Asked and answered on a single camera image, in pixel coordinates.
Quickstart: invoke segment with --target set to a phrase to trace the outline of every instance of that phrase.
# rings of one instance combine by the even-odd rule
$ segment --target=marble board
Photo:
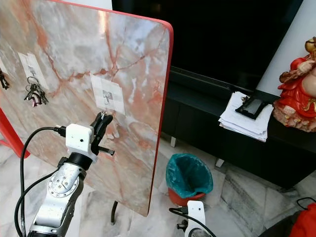
[[[166,95],[170,24],[60,1],[0,0],[0,67],[10,84],[0,105],[22,140],[43,126],[89,125],[101,110],[114,117],[86,183],[147,216]],[[35,73],[48,99],[24,100]],[[29,151],[56,166],[65,139],[36,135]]]

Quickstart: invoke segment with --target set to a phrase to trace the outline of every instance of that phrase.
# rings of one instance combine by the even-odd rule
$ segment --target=robotic arm
[[[75,203],[83,190],[86,171],[97,161],[99,151],[114,151],[99,147],[112,115],[100,112],[91,126],[70,124],[60,127],[66,137],[69,158],[62,158],[61,167],[48,180],[47,194],[30,227],[28,237],[64,237],[74,216]]]

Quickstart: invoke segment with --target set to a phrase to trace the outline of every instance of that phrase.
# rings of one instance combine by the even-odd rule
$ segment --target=white device
[[[202,224],[205,225],[205,212],[204,212],[203,202],[201,202],[201,201],[188,201],[188,216],[193,217],[194,219],[200,221]],[[207,230],[204,229],[197,222],[195,222],[191,219],[188,219],[188,227],[186,228],[184,236],[189,237],[190,234],[196,229],[201,229],[201,230],[207,232]]]
[[[66,147],[68,153],[81,153],[93,160],[95,163],[98,157],[91,151],[94,129],[91,126],[81,126],[72,123],[66,127]]]

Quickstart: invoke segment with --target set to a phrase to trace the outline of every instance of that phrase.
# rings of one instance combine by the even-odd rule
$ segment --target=black tv cabinet
[[[286,189],[316,169],[315,133],[284,127],[273,116],[266,143],[223,129],[218,119],[228,100],[170,81],[162,131]]]

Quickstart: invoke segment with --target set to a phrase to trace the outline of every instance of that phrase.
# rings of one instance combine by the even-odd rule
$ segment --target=black stand leg
[[[111,212],[111,225],[115,224],[115,211],[117,209],[118,202],[114,201],[113,207],[112,207],[112,212]]]

